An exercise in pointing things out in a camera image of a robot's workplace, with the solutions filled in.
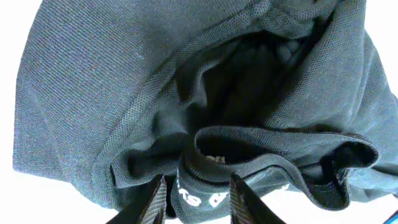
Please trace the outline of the black t-shirt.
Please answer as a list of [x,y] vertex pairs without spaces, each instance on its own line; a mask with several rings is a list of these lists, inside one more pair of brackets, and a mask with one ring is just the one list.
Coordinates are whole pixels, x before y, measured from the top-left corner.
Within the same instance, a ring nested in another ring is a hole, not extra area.
[[16,80],[15,171],[123,211],[228,215],[229,180],[315,206],[397,194],[397,97],[365,1],[43,1]]

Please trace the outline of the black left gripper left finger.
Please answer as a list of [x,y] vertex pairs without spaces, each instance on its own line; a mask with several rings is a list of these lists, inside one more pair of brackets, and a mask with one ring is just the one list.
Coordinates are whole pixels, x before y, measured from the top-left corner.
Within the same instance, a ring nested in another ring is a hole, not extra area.
[[106,224],[164,224],[166,221],[167,183],[163,175],[156,175],[144,187],[138,199],[122,209]]

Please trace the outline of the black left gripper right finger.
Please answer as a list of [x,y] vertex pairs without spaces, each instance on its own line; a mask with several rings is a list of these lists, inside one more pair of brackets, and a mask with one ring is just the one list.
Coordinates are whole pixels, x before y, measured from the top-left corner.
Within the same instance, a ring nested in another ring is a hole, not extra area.
[[231,224],[285,224],[237,174],[230,178],[229,197]]

